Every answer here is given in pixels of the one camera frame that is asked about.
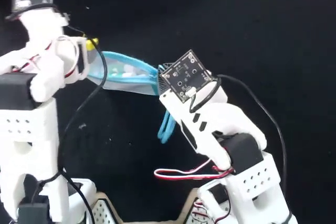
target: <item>blue elastic strap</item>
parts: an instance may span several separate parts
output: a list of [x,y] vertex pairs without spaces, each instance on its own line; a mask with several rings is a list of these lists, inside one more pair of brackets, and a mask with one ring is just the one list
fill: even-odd
[[[112,76],[108,77],[108,81],[112,82],[118,82],[118,83],[136,83],[136,84],[146,84],[146,85],[151,85],[155,94],[159,95],[159,87],[157,85],[157,75],[158,75],[158,70],[154,68],[153,66],[132,58],[127,55],[120,54],[118,52],[110,52],[110,51],[104,51],[103,52],[104,56],[106,58],[110,58],[113,60],[120,61],[122,63],[134,66],[138,69],[141,69],[147,73],[149,73],[150,76],[138,76],[138,77],[118,77],[118,76]],[[103,74],[89,74],[89,76],[94,77],[94,78],[102,78]],[[174,132],[174,128],[176,125],[176,121],[174,118],[169,114],[168,111],[164,114],[164,118],[162,121],[162,124],[160,126],[159,132],[157,133],[158,139],[160,139],[162,144],[165,144],[170,136]]]

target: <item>yellow connector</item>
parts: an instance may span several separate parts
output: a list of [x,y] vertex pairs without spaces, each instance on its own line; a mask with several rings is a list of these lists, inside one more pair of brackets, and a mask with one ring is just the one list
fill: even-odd
[[[98,38],[94,38],[93,41],[98,45],[98,42],[99,42]],[[91,40],[89,40],[89,39],[86,41],[86,49],[88,51],[92,51],[92,50],[95,49],[94,45],[92,44]]]

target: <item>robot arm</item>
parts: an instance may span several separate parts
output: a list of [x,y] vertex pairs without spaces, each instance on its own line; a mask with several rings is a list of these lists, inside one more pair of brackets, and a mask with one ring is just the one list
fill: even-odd
[[161,76],[159,83],[163,92],[160,101],[180,125],[193,149],[209,157],[219,169],[229,169],[231,160],[216,138],[218,132],[224,136],[248,133],[254,137],[261,151],[266,148],[262,131],[240,108],[227,103],[227,95],[222,87],[199,110],[190,113],[192,97],[195,97],[194,104],[199,104],[217,85],[217,80],[211,77],[192,51],[186,53],[177,64],[165,69]]
[[[163,65],[159,84],[160,101],[193,149],[225,171],[199,188],[206,209],[201,216],[214,224],[297,223],[279,186],[273,157],[264,151],[264,134],[240,108],[227,103],[220,79],[189,51],[175,63]],[[186,223],[197,220],[198,210],[192,209],[191,222]]]
[[[59,138],[53,96],[66,84],[83,80],[89,66],[86,38],[64,35],[68,20],[47,4],[52,0],[13,2],[14,14],[29,35],[24,48],[0,57],[0,89],[6,90],[0,103],[1,201],[16,221],[25,197],[25,175],[40,181],[58,172]],[[93,204],[95,186],[92,182],[85,184],[89,185],[86,198]],[[77,223],[85,213],[79,196],[69,197],[67,182],[61,176],[45,185],[44,194],[50,206],[45,217],[50,216],[54,222]]]

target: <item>black wire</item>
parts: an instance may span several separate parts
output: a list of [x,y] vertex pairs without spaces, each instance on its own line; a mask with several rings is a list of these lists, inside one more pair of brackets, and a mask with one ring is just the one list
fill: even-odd
[[228,212],[227,212],[226,215],[217,218],[217,219],[215,220],[215,223],[214,223],[214,224],[217,224],[219,221],[224,220],[224,219],[227,218],[227,217],[230,215],[230,213],[231,213],[231,200],[230,200],[230,196],[229,196],[229,193],[228,193],[226,187],[224,187],[224,190],[225,190],[226,195],[227,195],[227,197],[228,197],[228,201],[229,201],[229,210],[228,210]]
[[255,102],[262,108],[262,110],[266,113],[266,115],[271,119],[274,126],[277,128],[279,138],[280,138],[280,142],[281,142],[281,148],[282,148],[282,162],[283,162],[282,163],[282,165],[283,165],[283,167],[282,167],[282,169],[283,169],[282,170],[282,191],[283,191],[284,196],[286,196],[286,190],[287,190],[287,151],[286,151],[285,140],[284,140],[284,137],[282,135],[281,129],[280,129],[277,121],[266,110],[266,108],[262,105],[262,103],[259,101],[259,99],[253,94],[253,92],[248,87],[248,85],[246,85],[245,83],[243,83],[242,81],[240,81],[240,80],[238,80],[234,77],[227,76],[225,74],[219,74],[218,77],[228,79],[230,81],[233,81],[233,82],[243,86],[243,88],[249,93],[249,95],[255,100]]
[[199,104],[194,105],[195,99],[196,99],[196,94],[193,95],[193,97],[191,98],[191,103],[190,103],[190,107],[189,107],[189,113],[195,113],[197,110],[199,110],[205,103],[207,103],[217,92],[217,90],[219,89],[219,87],[222,84],[222,80],[220,78],[214,79],[213,81],[216,81],[216,86],[212,89],[212,91],[201,101],[199,102]]
[[[81,31],[79,29],[76,29],[74,27],[68,26],[68,28],[70,28],[72,30],[75,30],[75,31],[79,31],[79,32],[85,34],[83,31]],[[66,128],[64,130],[63,137],[61,138],[61,141],[60,141],[59,146],[58,146],[57,164],[58,164],[58,171],[59,172],[56,175],[54,175],[52,178],[47,179],[47,180],[43,180],[43,181],[41,181],[37,185],[37,187],[36,187],[36,189],[34,191],[33,197],[31,199],[31,202],[33,203],[35,201],[35,198],[37,197],[38,193],[40,192],[40,190],[43,188],[43,186],[46,183],[54,181],[59,175],[62,175],[67,180],[67,182],[75,189],[75,191],[79,194],[79,196],[82,198],[82,200],[83,200],[83,202],[84,202],[85,206],[87,207],[88,212],[90,214],[92,224],[95,224],[96,222],[95,222],[95,219],[94,219],[94,216],[93,216],[90,204],[86,200],[85,195],[81,192],[80,188],[76,186],[76,184],[72,181],[71,177],[66,173],[66,171],[63,170],[64,166],[63,166],[63,162],[62,162],[62,159],[61,159],[61,156],[62,156],[61,154],[62,154],[62,151],[63,151],[63,148],[64,148],[64,144],[66,142],[65,139],[66,139],[66,136],[67,136],[68,131],[70,129],[70,126],[73,124],[73,122],[75,121],[76,117],[78,116],[78,114],[80,113],[80,111],[85,107],[85,105],[102,89],[102,87],[105,85],[106,80],[107,80],[108,69],[107,69],[107,62],[106,62],[106,59],[104,57],[104,54],[101,51],[101,49],[98,47],[97,43],[92,38],[88,37],[88,39],[91,41],[91,43],[93,44],[93,46],[95,47],[95,49],[97,50],[97,52],[99,53],[99,55],[101,57],[101,60],[102,60],[102,63],[103,63],[103,71],[104,71],[104,75],[103,75],[102,81],[91,92],[91,94],[83,101],[83,103],[78,107],[78,109],[72,115],[70,121],[68,122],[68,124],[67,124],[67,126],[66,126]]]
[[58,8],[57,8],[57,6],[55,4],[50,4],[50,3],[36,4],[36,5],[28,6],[27,8],[24,8],[24,9],[18,10],[17,12],[13,12],[9,16],[7,16],[5,19],[9,20],[9,21],[13,21],[18,16],[20,16],[21,14],[23,14],[23,13],[29,11],[29,10],[36,10],[36,9],[41,9],[41,8],[53,8],[54,10],[56,10],[57,12],[59,12],[59,10],[58,10]]
[[[76,29],[76,28],[74,28],[72,26],[68,26],[68,28],[70,28],[70,29],[72,29],[74,31],[79,31],[79,32],[85,34],[83,31],[81,31],[79,29]],[[88,39],[91,41],[91,43],[93,44],[93,46],[97,50],[99,56],[101,57],[101,60],[102,60],[102,63],[103,63],[103,73],[104,74],[103,74],[103,78],[102,78],[100,84],[92,91],[92,93],[78,107],[78,109],[72,115],[72,117],[71,117],[70,121],[68,122],[67,126],[65,127],[63,137],[61,138],[61,141],[60,141],[60,144],[59,144],[59,147],[58,147],[58,161],[57,161],[57,164],[58,164],[58,170],[59,171],[63,170],[63,167],[64,167],[63,163],[62,163],[62,160],[61,160],[61,154],[62,154],[62,151],[63,151],[63,146],[65,144],[65,138],[67,137],[67,134],[68,134],[68,131],[69,131],[71,125],[75,121],[75,119],[76,119],[77,115],[79,114],[79,112],[103,88],[103,86],[105,85],[106,80],[107,80],[108,68],[107,68],[107,63],[106,63],[105,56],[104,56],[103,52],[101,51],[101,49],[99,48],[99,46],[96,44],[96,42],[92,38],[88,37]]]
[[89,211],[89,215],[90,215],[92,224],[96,224],[96,221],[94,219],[95,217],[93,216],[91,206],[88,203],[87,199],[85,198],[85,195],[82,193],[80,188],[78,186],[76,186],[76,184],[72,181],[71,177],[65,171],[62,170],[60,173],[67,180],[67,182],[75,189],[75,191],[79,194],[79,196],[82,198],[86,208]]

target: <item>black fabric backdrop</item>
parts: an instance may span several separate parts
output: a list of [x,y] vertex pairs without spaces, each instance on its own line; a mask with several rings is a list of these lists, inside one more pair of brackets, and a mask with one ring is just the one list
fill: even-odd
[[[330,223],[336,196],[335,0],[55,2],[71,15],[73,26],[99,37],[104,50],[157,65],[192,48],[214,73],[250,85],[283,130],[290,208],[300,223]],[[0,0],[2,17],[9,13],[9,3]],[[0,55],[24,46],[27,39],[19,22],[1,21],[0,37]],[[61,131],[94,87],[85,80],[57,93]],[[227,81],[223,87],[229,101],[265,133],[281,170],[274,126],[241,87]],[[156,133],[164,110],[156,97],[101,91],[66,139],[68,172],[92,179],[125,221],[177,218],[191,188],[202,184],[153,177],[155,168],[188,169],[204,160],[178,129],[167,144],[160,144]],[[79,129],[83,123],[86,127]]]

